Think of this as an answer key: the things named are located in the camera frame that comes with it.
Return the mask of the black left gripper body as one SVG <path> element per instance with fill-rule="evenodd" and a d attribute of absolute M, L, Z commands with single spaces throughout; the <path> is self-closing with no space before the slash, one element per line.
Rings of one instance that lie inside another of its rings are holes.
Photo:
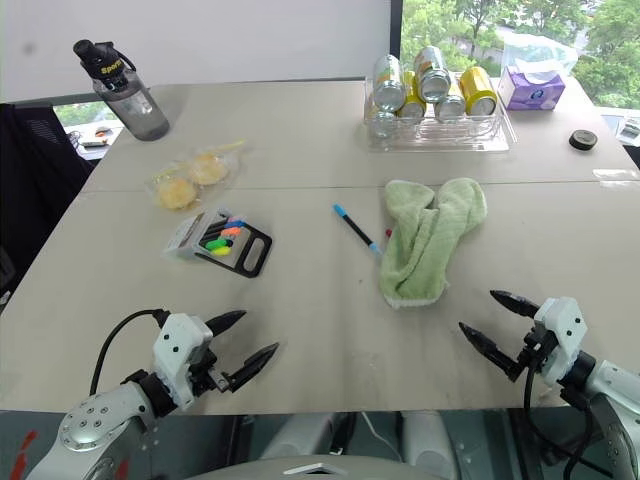
<path fill-rule="evenodd" d="M 230 375 L 219 372 L 215 368 L 217 356 L 207 349 L 201 358 L 192 363 L 188 370 L 191 392 L 194 396 L 201 396 L 208 391 L 233 392 L 234 385 Z"/>

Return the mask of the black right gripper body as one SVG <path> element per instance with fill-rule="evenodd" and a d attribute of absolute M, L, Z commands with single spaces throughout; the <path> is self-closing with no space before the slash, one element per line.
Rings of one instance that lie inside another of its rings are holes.
<path fill-rule="evenodd" d="M 517 356 L 518 373 L 532 368 L 539 372 L 543 363 L 556 348 L 556 335 L 542 324 L 535 324 L 524 337 L 524 347 Z"/>

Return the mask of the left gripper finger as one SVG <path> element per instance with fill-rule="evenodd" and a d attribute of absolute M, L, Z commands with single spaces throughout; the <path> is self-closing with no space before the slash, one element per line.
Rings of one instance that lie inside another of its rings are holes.
<path fill-rule="evenodd" d="M 246 383 L 258 375 L 266 364 L 271 360 L 279 347 L 279 343 L 275 342 L 271 345 L 261 348 L 248 359 L 246 359 L 240 369 L 235 373 L 228 375 L 228 390 L 236 392 Z"/>
<path fill-rule="evenodd" d="M 233 310 L 224 314 L 218 315 L 205 322 L 205 325 L 212 332 L 213 336 L 218 336 L 231 328 L 236 322 L 238 322 L 246 314 L 245 310 Z"/>

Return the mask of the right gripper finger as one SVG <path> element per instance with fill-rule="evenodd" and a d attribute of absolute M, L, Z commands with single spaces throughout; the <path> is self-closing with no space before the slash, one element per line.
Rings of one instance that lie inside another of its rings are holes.
<path fill-rule="evenodd" d="M 515 382 L 524 370 L 524 366 L 504 354 L 494 341 L 477 329 L 464 322 L 458 323 L 460 330 L 469 343 L 487 360 L 497 366 L 507 378 Z"/>
<path fill-rule="evenodd" d="M 534 317 L 539 310 L 537 304 L 509 291 L 491 290 L 490 295 L 504 308 L 523 317 Z"/>

